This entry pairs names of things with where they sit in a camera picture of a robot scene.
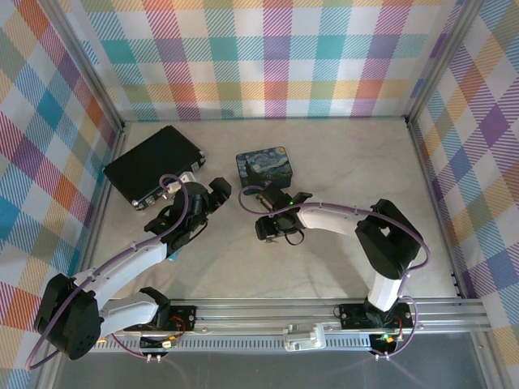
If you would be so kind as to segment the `starry night tin box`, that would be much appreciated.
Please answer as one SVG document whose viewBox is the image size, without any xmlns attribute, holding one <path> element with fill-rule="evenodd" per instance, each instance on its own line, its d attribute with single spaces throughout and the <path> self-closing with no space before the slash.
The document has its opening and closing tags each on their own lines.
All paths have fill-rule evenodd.
<svg viewBox="0 0 519 389">
<path fill-rule="evenodd" d="M 284 189 L 291 185 L 294 173 L 282 146 L 237 154 L 236 163 L 242 188 L 273 183 Z"/>
</svg>

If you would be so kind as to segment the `black hard case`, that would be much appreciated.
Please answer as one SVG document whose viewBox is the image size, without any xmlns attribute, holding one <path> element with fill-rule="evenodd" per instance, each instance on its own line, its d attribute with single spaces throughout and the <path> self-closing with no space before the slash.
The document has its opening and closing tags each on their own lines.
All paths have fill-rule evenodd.
<svg viewBox="0 0 519 389">
<path fill-rule="evenodd" d="M 204 163 L 201 149 L 173 126 L 165 126 L 107 164 L 103 173 L 135 210 L 142 211 L 164 194 L 162 175 L 194 173 Z"/>
</svg>

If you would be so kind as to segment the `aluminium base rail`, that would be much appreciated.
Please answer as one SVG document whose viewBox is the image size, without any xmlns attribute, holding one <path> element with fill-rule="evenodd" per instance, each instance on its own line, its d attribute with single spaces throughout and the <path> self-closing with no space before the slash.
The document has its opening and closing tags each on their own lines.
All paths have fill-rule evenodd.
<svg viewBox="0 0 519 389">
<path fill-rule="evenodd" d="M 341 298 L 239 298 L 172 300 L 172 306 L 195 306 L 195 325 L 190 336 L 277 335 L 294 324 L 320 323 L 327 335 L 340 333 L 381 334 L 401 329 L 409 334 L 404 314 L 387 328 L 341 327 L 341 304 L 360 304 L 360 299 Z M 488 331 L 490 320 L 478 299 L 418 298 L 410 307 L 415 333 Z"/>
</svg>

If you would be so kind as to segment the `aluminium floor frame rail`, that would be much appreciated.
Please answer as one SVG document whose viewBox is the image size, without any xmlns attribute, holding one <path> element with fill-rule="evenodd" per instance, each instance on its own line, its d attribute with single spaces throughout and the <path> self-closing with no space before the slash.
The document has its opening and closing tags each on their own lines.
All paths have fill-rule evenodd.
<svg viewBox="0 0 519 389">
<path fill-rule="evenodd" d="M 459 266 L 459 262 L 457 261 L 457 258 L 455 256 L 453 244 L 450 240 L 450 236 L 448 235 L 448 230 L 444 224 L 444 220 L 443 220 L 443 217 L 442 217 L 442 214 L 440 211 L 440 207 L 437 202 L 437 198 L 435 196 L 435 191 L 433 189 L 432 181 L 428 174 L 426 161 L 425 161 L 424 156 L 422 155 L 422 152 L 420 151 L 420 147 L 418 145 L 418 138 L 417 138 L 417 135 L 415 134 L 413 124 L 409 121 L 407 121 L 405 124 L 406 124 L 406 128 L 409 132 L 410 140 L 413 145 L 413 149 L 414 149 L 416 158 L 418 160 L 420 169 L 422 171 L 423 180 L 424 180 L 426 188 L 427 188 L 429 202 L 431 203 L 433 212 L 435 214 L 435 222 L 440 231 L 442 245 L 447 253 L 447 259 L 450 262 L 451 274 L 454 279 L 453 283 L 454 283 L 455 289 L 457 290 L 457 296 L 464 298 L 464 299 L 476 297 L 476 295 L 474 294 L 474 291 L 472 291 L 470 288 L 471 283 L 466 283 L 466 278 L 463 276 L 463 271 L 462 271 L 461 267 Z"/>
<path fill-rule="evenodd" d="M 120 128 L 116 131 L 114 147 L 107 156 L 107 163 L 122 154 L 130 130 L 131 122 L 122 122 Z M 100 172 L 100 179 L 101 186 L 94 192 L 95 203 L 92 211 L 89 213 L 90 217 L 88 219 L 88 227 L 86 232 L 82 233 L 80 236 L 79 257 L 72 261 L 72 264 L 66 272 L 67 276 L 72 276 L 76 272 L 92 266 L 93 255 L 101 235 L 101 227 L 105 218 L 106 208 L 112 190 L 112 185 L 109 183 L 103 172 Z M 38 351 L 37 356 L 43 357 L 45 364 L 39 365 L 36 370 L 32 371 L 33 377 L 29 384 L 30 389 L 51 388 L 54 384 L 58 366 L 61 361 L 61 356 L 50 343 L 45 341 L 41 347 L 42 349 Z"/>
</svg>

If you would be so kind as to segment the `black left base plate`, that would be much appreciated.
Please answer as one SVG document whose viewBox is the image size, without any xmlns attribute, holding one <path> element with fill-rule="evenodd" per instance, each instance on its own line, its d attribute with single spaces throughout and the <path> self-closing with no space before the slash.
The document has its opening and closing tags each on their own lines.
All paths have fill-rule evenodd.
<svg viewBox="0 0 519 389">
<path fill-rule="evenodd" d="M 169 329 L 172 331 L 193 331 L 196 322 L 196 306 L 170 306 Z"/>
</svg>

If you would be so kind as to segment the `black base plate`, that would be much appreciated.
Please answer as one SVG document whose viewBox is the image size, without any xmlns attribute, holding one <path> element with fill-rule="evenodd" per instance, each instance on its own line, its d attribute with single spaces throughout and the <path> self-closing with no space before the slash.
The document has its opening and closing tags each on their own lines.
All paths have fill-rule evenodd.
<svg viewBox="0 0 519 389">
<path fill-rule="evenodd" d="M 172 331 L 193 331 L 196 322 L 196 306 L 170 306 L 169 329 Z"/>
<path fill-rule="evenodd" d="M 343 330 L 412 328 L 414 321 L 408 304 L 396 303 L 389 311 L 381 311 L 366 301 L 362 304 L 340 304 L 338 318 Z"/>
</svg>

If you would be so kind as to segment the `silver metal bracket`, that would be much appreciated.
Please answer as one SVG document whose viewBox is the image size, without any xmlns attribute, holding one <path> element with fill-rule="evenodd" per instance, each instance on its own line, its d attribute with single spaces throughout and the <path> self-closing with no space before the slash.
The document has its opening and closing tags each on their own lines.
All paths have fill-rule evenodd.
<svg viewBox="0 0 519 389">
<path fill-rule="evenodd" d="M 326 339 L 323 324 L 289 324 L 283 329 L 283 346 L 287 352 L 325 348 Z"/>
</svg>

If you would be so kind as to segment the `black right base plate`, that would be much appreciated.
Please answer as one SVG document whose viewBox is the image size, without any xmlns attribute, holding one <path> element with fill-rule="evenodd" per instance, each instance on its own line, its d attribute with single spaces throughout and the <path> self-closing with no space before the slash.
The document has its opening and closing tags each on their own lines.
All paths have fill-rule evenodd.
<svg viewBox="0 0 519 389">
<path fill-rule="evenodd" d="M 366 301 L 362 304 L 340 304 L 338 318 L 343 330 L 412 328 L 414 321 L 408 304 L 396 303 L 389 311 L 381 311 Z"/>
</svg>

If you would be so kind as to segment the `aluminium frame post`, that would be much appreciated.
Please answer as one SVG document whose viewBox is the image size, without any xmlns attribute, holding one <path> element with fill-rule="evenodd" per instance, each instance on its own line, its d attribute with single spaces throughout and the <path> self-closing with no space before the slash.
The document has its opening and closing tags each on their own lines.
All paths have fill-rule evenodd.
<svg viewBox="0 0 519 389">
<path fill-rule="evenodd" d="M 123 132 L 124 121 L 115 109 L 109 93 L 106 91 L 101 78 L 90 61 L 84 47 L 77 38 L 74 29 L 70 25 L 66 14 L 60 7 L 58 0 L 39 0 L 41 8 L 48 16 L 51 24 L 55 27 L 58 35 L 62 39 L 63 44 L 68 50 L 72 60 L 76 64 L 81 75 L 85 78 L 87 85 L 91 88 L 92 94 L 98 100 L 98 104 L 102 108 L 110 125 L 119 132 Z"/>
<path fill-rule="evenodd" d="M 420 113 L 425 109 L 441 76 L 447 69 L 462 43 L 466 33 L 471 27 L 475 17 L 485 0 L 465 0 L 460 8 L 458 16 L 453 21 L 453 27 L 444 38 L 440 51 L 431 64 L 431 70 L 422 83 L 421 89 L 405 115 L 405 122 L 416 122 Z"/>
</svg>

